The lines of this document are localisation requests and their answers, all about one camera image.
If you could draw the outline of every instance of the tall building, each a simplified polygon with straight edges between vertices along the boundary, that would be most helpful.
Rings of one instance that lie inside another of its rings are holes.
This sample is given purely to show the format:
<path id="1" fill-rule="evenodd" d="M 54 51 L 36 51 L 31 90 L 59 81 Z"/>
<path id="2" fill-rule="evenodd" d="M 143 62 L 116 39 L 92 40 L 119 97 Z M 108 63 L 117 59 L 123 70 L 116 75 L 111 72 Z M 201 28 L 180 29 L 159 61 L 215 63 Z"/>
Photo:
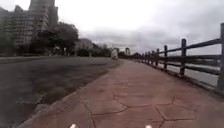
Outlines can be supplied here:
<path id="1" fill-rule="evenodd" d="M 31 0 L 29 10 L 16 6 L 14 11 L 0 8 L 0 31 L 12 36 L 15 45 L 31 42 L 38 32 L 58 23 L 55 0 Z"/>

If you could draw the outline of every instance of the stone tile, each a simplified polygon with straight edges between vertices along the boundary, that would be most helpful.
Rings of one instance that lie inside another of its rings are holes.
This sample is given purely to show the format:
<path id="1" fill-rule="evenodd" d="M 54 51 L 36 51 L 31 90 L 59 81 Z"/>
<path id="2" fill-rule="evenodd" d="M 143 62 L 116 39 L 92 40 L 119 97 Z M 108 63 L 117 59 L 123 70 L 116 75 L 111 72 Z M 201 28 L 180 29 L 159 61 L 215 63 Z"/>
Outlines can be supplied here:
<path id="1" fill-rule="evenodd" d="M 129 107 L 156 105 L 156 104 L 171 104 L 172 97 L 155 95 L 155 94 L 119 94 L 115 96 L 122 104 Z"/>
<path id="2" fill-rule="evenodd" d="M 90 100 L 84 101 L 92 114 L 108 114 L 125 110 L 127 107 L 116 100 Z"/>
<path id="3" fill-rule="evenodd" d="M 193 110 L 177 105 L 156 105 L 156 107 L 166 120 L 186 120 L 195 119 L 196 117 Z"/>
<path id="4" fill-rule="evenodd" d="M 204 128 L 199 127 L 194 120 L 165 121 L 161 128 Z"/>
<path id="5" fill-rule="evenodd" d="M 121 113 L 94 116 L 97 128 L 159 128 L 162 117 L 153 106 L 129 108 Z"/>

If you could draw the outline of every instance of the fence post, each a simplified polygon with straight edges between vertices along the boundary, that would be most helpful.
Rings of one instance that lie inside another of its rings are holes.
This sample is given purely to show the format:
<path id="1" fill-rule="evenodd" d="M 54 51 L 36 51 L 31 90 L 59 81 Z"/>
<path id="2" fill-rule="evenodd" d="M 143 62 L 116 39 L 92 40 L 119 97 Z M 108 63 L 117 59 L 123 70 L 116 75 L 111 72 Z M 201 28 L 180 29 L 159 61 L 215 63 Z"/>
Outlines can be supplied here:
<path id="1" fill-rule="evenodd" d="M 143 63 L 144 60 L 144 53 L 142 53 L 142 58 L 141 58 L 141 62 Z"/>
<path id="2" fill-rule="evenodd" d="M 163 68 L 164 68 L 165 71 L 167 71 L 167 50 L 168 50 L 167 45 L 164 45 L 164 65 L 163 65 Z"/>
<path id="3" fill-rule="evenodd" d="M 187 54 L 187 49 L 186 49 L 186 46 L 187 46 L 187 40 L 186 39 L 182 39 L 181 40 L 181 57 L 186 57 L 186 54 Z M 180 75 L 181 76 L 184 76 L 185 74 L 185 58 L 181 60 L 181 67 L 180 67 Z"/>
<path id="4" fill-rule="evenodd" d="M 152 65 L 154 65 L 155 62 L 155 51 L 152 51 Z"/>
<path id="5" fill-rule="evenodd" d="M 150 52 L 148 52 L 148 64 L 150 64 Z"/>
<path id="6" fill-rule="evenodd" d="M 221 67 L 220 67 L 220 75 L 218 79 L 217 89 L 220 92 L 224 90 L 224 23 L 221 24 L 221 43 L 222 43 L 222 57 L 221 57 Z"/>
<path id="7" fill-rule="evenodd" d="M 159 49 L 156 50 L 156 66 L 159 65 Z"/>
<path id="8" fill-rule="evenodd" d="M 145 60 L 145 61 L 144 61 L 145 63 L 147 62 L 147 56 L 148 56 L 148 53 L 145 52 L 145 59 L 144 59 L 144 60 Z"/>

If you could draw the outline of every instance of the bush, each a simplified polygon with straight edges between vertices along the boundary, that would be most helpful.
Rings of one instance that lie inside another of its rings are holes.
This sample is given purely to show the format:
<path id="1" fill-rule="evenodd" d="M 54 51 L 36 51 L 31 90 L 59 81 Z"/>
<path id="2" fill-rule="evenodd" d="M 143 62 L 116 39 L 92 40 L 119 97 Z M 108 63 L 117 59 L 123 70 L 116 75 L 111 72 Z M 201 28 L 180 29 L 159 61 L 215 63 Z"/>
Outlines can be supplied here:
<path id="1" fill-rule="evenodd" d="M 89 51 L 88 50 L 86 50 L 86 49 L 80 49 L 80 50 L 78 50 L 78 52 L 77 52 L 77 55 L 78 56 L 89 56 Z"/>

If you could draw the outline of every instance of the tree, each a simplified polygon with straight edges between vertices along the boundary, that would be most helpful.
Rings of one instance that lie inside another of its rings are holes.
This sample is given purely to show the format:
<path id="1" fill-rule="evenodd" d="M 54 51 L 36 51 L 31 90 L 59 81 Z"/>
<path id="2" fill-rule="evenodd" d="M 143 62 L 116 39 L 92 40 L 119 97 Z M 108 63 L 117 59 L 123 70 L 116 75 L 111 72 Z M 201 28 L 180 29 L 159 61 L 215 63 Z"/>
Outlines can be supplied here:
<path id="1" fill-rule="evenodd" d="M 0 33 L 0 54 L 9 55 L 13 53 L 14 43 L 12 36 Z"/>
<path id="2" fill-rule="evenodd" d="M 40 32 L 33 38 L 30 51 L 36 53 L 54 53 L 59 48 L 61 55 L 74 53 L 75 42 L 78 41 L 78 30 L 72 24 L 60 22 L 54 29 Z"/>

